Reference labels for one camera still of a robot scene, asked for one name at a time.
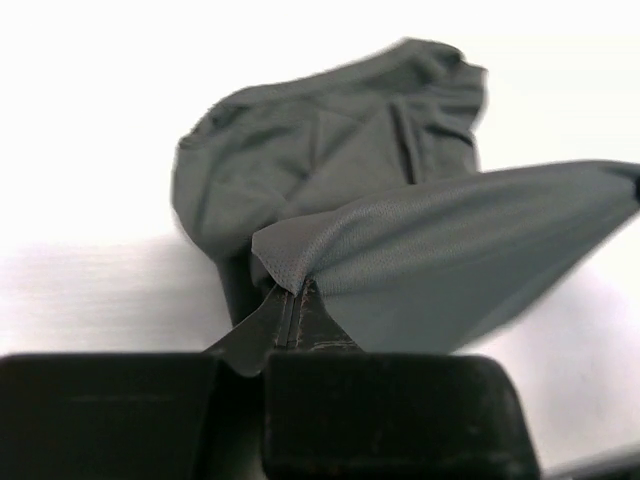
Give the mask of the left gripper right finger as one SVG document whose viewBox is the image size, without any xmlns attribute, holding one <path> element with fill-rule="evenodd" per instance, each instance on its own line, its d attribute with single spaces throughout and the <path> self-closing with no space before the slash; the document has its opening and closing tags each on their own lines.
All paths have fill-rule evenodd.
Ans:
<svg viewBox="0 0 640 480">
<path fill-rule="evenodd" d="M 263 370 L 270 479 L 536 479 L 518 394 L 483 356 L 360 351 L 312 283 L 283 301 Z"/>
</svg>

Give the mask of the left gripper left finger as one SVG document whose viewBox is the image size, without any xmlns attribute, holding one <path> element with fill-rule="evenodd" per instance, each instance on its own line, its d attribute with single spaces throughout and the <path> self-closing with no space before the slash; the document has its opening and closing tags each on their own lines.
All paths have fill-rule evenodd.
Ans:
<svg viewBox="0 0 640 480">
<path fill-rule="evenodd" d="M 1 360 L 5 479 L 260 479 L 260 371 L 290 295 L 204 352 L 41 353 Z"/>
</svg>

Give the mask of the grey t shirt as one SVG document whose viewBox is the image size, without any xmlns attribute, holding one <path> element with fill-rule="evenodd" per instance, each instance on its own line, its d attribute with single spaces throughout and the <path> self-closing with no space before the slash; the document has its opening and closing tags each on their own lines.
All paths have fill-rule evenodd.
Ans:
<svg viewBox="0 0 640 480">
<path fill-rule="evenodd" d="M 319 297 L 360 346 L 457 349 L 526 310 L 639 209 L 634 163 L 492 172 L 484 70 L 408 39 L 238 91 L 179 142 L 172 203 L 239 323 L 269 293 L 305 331 Z"/>
</svg>

